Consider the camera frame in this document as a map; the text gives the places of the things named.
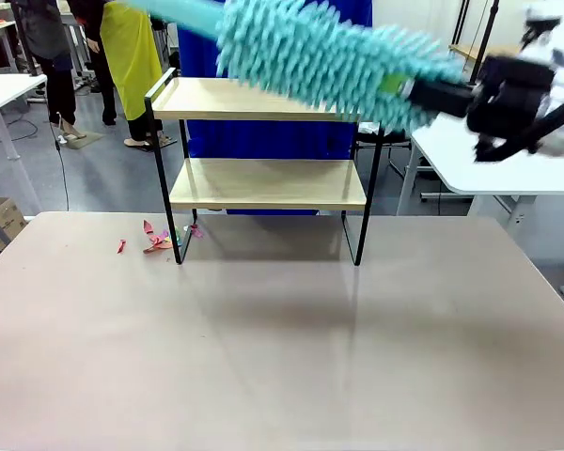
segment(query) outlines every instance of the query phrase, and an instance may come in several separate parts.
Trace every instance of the shelf board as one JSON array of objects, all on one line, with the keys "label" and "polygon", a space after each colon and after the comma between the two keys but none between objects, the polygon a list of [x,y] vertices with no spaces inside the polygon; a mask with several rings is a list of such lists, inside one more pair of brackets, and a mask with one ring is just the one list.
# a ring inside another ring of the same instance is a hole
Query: shelf board
[{"label": "shelf board", "polygon": [[169,195],[172,208],[363,210],[352,160],[190,158]]},{"label": "shelf board", "polygon": [[323,108],[309,108],[227,78],[176,77],[152,109],[157,119],[342,121]]}]

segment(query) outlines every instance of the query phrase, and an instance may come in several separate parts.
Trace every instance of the wall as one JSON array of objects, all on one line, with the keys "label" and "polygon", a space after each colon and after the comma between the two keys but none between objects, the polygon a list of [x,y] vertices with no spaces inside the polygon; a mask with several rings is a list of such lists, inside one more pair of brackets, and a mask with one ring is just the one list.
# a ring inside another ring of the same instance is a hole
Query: wall
[{"label": "wall", "polygon": [[427,31],[444,45],[451,42],[460,0],[372,0],[375,27],[399,24],[413,31]]},{"label": "wall", "polygon": [[[423,30],[440,39],[445,45],[451,42],[460,11],[460,0],[372,0],[374,26],[398,23],[412,30]],[[471,44],[477,32],[483,10],[485,11],[476,43],[480,43],[489,18],[493,0],[471,0],[460,43]],[[523,34],[525,0],[501,0],[495,18],[491,44],[515,44]]]}]

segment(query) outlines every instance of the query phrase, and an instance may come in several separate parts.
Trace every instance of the black cable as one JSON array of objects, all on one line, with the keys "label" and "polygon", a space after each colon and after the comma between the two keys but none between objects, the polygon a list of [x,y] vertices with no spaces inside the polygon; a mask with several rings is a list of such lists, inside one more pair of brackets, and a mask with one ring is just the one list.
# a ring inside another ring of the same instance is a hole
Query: black cable
[{"label": "black cable", "polygon": [[[48,99],[46,99],[45,91],[44,91],[44,99],[46,100],[46,104],[48,104]],[[65,176],[65,164],[63,163],[63,156],[60,153],[60,144],[58,144],[58,139],[56,138],[55,131],[53,130],[53,126],[50,124],[50,112],[48,108],[46,108],[46,112],[48,113],[48,127],[50,128],[50,133],[53,135],[53,139],[55,140],[55,149],[56,149],[56,153],[58,153],[58,158],[60,160],[60,169],[63,173],[63,186],[65,187],[65,198],[67,199],[67,211],[69,211],[69,190],[67,189],[67,176]]]},{"label": "black cable", "polygon": [[474,49],[474,44],[477,41],[478,31],[480,31],[480,26],[482,25],[482,20],[485,17],[485,12],[487,12],[487,5],[489,5],[489,0],[485,0],[485,6],[482,8],[482,14],[480,15],[480,20],[478,21],[477,32],[474,34],[474,38],[472,39],[472,44],[470,45],[470,50],[468,50],[468,55],[466,56],[466,60],[463,63],[462,72],[466,70],[466,66],[468,65],[468,58],[470,57],[470,53],[472,49]]},{"label": "black cable", "polygon": [[23,136],[19,136],[18,138],[12,138],[11,141],[14,143],[15,141],[21,141],[22,139],[27,139],[27,138],[31,138],[32,136],[35,136],[36,133],[38,133],[38,127],[36,127],[36,124],[34,124],[33,122],[27,120],[27,119],[23,119],[24,113],[21,113],[21,115],[19,117],[17,117],[15,120],[11,120],[10,122],[7,123],[7,128],[10,127],[12,124],[16,123],[16,122],[26,122],[29,125],[31,125],[34,128],[34,131],[32,131],[31,133],[25,134]]}]

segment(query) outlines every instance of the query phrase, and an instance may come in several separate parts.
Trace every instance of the yellow skirt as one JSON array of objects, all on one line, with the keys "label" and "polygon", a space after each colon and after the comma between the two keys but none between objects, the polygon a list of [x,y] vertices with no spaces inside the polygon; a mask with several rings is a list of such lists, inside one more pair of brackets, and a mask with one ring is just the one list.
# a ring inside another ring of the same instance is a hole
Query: yellow skirt
[{"label": "yellow skirt", "polygon": [[104,5],[101,39],[125,117],[138,119],[145,112],[144,95],[163,74],[149,16],[109,2]]}]

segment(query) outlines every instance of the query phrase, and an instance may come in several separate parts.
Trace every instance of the gray jacket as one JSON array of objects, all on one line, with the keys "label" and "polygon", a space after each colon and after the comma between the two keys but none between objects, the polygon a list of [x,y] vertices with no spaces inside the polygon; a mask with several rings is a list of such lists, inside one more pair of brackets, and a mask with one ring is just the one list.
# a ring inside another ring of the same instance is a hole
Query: gray jacket
[{"label": "gray jacket", "polygon": [[21,11],[24,37],[29,50],[46,59],[70,53],[56,0],[12,0]]}]

